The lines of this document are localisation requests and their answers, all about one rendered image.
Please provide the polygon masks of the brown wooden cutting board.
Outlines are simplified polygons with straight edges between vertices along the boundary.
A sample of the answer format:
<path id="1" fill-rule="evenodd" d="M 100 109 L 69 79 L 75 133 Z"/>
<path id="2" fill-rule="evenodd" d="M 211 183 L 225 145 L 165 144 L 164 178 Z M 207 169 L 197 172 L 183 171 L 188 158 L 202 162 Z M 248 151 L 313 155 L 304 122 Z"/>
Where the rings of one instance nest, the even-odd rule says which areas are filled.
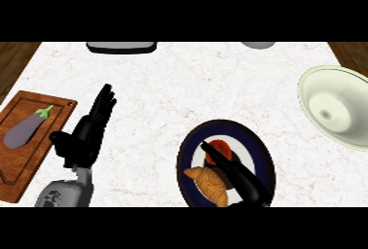
<path id="1" fill-rule="evenodd" d="M 75 100 L 21 90 L 0 112 L 0 200 L 16 203 L 27 190 L 34 173 L 49 153 L 49 135 L 61 130 L 78 105 Z M 3 138 L 13 126 L 38 109 L 53 108 L 49 118 L 19 149 L 9 149 Z"/>

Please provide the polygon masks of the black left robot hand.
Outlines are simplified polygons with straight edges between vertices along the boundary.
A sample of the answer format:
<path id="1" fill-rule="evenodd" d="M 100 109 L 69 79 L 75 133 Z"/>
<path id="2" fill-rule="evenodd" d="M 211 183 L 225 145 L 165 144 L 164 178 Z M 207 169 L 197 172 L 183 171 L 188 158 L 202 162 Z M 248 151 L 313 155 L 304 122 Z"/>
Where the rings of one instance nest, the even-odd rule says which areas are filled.
<path id="1" fill-rule="evenodd" d="M 78 120 L 74 132 L 53 131 L 50 133 L 49 139 L 56 155 L 65 159 L 65 168 L 90 168 L 93 166 L 115 104 L 112 86 L 106 84 L 95 98 L 89 114 Z"/>

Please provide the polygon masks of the grey round object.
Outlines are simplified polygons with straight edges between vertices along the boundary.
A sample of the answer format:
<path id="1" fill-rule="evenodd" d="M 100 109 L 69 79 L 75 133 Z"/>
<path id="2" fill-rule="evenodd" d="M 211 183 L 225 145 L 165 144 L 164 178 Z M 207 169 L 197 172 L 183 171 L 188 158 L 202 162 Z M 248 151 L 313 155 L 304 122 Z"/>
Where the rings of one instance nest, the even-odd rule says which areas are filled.
<path id="1" fill-rule="evenodd" d="M 269 49 L 276 42 L 241 42 L 248 48 L 256 50 L 264 50 Z"/>

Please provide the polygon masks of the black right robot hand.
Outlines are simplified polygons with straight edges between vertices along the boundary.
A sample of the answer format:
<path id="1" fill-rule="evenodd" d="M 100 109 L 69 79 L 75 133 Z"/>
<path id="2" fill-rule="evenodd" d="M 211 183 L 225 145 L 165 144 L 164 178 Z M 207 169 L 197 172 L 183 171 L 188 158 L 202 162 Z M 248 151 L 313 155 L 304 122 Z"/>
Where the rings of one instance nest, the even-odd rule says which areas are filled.
<path id="1" fill-rule="evenodd" d="M 223 170 L 228 179 L 236 189 L 245 207 L 269 207 L 272 196 L 259 178 L 248 168 L 238 162 L 231 161 L 216 148 L 207 143 L 201 143 L 201 149 L 208 154 L 216 166 Z"/>

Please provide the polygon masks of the pale green bowl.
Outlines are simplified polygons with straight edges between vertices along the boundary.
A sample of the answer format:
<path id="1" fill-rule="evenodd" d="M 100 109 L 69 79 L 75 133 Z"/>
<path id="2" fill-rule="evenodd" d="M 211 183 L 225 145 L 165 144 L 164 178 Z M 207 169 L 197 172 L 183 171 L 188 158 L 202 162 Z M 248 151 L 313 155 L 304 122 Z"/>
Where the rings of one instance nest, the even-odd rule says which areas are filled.
<path id="1" fill-rule="evenodd" d="M 341 66 L 316 66 L 300 77 L 297 98 L 321 132 L 368 152 L 368 77 Z"/>

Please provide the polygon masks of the dark grey flat appliance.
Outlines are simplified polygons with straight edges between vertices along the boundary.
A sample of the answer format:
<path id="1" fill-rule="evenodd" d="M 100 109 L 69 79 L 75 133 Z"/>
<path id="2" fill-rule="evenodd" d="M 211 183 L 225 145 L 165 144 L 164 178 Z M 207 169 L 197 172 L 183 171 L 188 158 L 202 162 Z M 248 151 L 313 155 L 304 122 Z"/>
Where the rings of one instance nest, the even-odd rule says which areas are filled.
<path id="1" fill-rule="evenodd" d="M 87 42 L 86 46 L 93 53 L 105 54 L 152 53 L 157 49 L 155 42 Z"/>

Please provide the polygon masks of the purple eggplant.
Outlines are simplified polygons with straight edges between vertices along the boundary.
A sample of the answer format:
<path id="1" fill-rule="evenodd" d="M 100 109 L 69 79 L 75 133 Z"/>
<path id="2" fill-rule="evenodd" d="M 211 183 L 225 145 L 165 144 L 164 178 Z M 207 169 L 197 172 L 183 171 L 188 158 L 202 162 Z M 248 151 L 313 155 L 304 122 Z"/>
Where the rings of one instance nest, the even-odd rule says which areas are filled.
<path id="1" fill-rule="evenodd" d="M 38 127 L 49 119 L 49 112 L 53 106 L 37 109 L 35 112 L 15 125 L 3 138 L 3 144 L 9 149 L 19 149 L 30 141 Z"/>

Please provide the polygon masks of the dark blue and white plate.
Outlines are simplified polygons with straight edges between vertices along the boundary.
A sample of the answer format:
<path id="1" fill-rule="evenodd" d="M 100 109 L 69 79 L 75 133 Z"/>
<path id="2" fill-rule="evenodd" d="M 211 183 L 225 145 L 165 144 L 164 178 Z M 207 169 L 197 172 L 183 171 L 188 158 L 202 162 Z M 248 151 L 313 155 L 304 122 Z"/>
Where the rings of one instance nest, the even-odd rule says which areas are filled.
<path id="1" fill-rule="evenodd" d="M 185 175 L 185 169 L 208 167 L 226 184 L 228 206 L 245 207 L 236 189 L 223 170 L 216 166 L 208 154 L 201 149 L 207 142 L 231 161 L 238 161 L 259 178 L 273 199 L 276 187 L 275 165 L 267 148 L 254 132 L 229 120 L 202 123 L 188 134 L 177 155 L 177 181 L 183 199 L 191 207 L 217 207 L 202 195 L 194 180 Z"/>

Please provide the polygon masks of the golden brown croissant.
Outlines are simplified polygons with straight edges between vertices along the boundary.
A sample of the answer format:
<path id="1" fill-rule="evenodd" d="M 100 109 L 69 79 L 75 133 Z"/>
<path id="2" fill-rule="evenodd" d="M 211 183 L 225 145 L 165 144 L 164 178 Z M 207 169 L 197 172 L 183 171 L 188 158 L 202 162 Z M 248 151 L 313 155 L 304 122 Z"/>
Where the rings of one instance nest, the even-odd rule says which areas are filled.
<path id="1" fill-rule="evenodd" d="M 183 174 L 194 180 L 202 195 L 216 204 L 216 206 L 226 207 L 226 184 L 213 169 L 197 166 L 194 168 L 186 168 L 183 170 Z"/>

